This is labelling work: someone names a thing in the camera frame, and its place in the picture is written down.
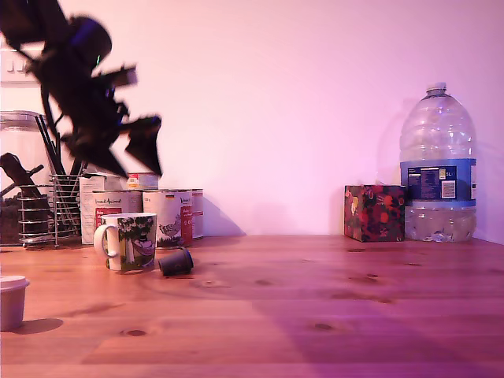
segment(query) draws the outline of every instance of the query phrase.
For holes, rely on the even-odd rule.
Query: mug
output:
[[[150,267],[154,265],[156,221],[155,213],[102,215],[102,225],[94,232],[94,249],[111,270]]]

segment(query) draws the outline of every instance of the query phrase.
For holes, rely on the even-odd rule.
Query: large plastic water bottle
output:
[[[476,135],[469,114],[446,90],[445,83],[428,86],[402,128],[409,239],[461,242],[476,229]]]

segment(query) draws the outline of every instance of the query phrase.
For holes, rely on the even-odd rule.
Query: white wall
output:
[[[468,109],[479,146],[476,236],[504,243],[504,2],[61,0],[113,39],[117,92],[159,112],[163,187],[203,187],[206,233],[340,234],[343,186],[398,183],[402,122],[432,81]],[[2,91],[2,108],[39,109]],[[114,146],[128,170],[142,169]]]

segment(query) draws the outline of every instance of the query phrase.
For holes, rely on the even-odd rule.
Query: decorative box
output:
[[[406,187],[346,185],[345,235],[361,242],[404,240]]]

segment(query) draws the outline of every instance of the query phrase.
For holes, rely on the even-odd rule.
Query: wooden table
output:
[[[164,278],[90,247],[3,248],[2,274],[31,285],[2,377],[504,376],[504,246],[245,236],[190,252],[192,274]]]

